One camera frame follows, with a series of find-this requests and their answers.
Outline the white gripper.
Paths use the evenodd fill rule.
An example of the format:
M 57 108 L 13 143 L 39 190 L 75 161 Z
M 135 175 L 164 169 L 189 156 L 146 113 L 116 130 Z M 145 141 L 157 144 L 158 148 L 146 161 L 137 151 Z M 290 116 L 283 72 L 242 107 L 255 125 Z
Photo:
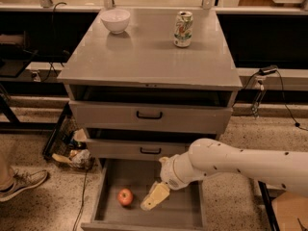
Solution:
M 141 203 L 144 211 L 150 211 L 163 202 L 169 196 L 170 189 L 178 191 L 186 188 L 192 181 L 193 166 L 187 153 L 161 157 L 159 162 L 162 166 L 160 177 L 164 183 L 154 182 Z

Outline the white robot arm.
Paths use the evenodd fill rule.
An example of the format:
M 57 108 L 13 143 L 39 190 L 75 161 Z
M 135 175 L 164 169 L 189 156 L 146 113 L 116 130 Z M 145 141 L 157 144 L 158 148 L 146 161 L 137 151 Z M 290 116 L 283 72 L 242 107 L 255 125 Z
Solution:
M 194 141 L 187 152 L 162 157 L 159 182 L 152 185 L 141 208 L 150 211 L 172 191 L 218 173 L 239 173 L 278 189 L 308 196 L 308 153 L 232 147 L 212 139 Z

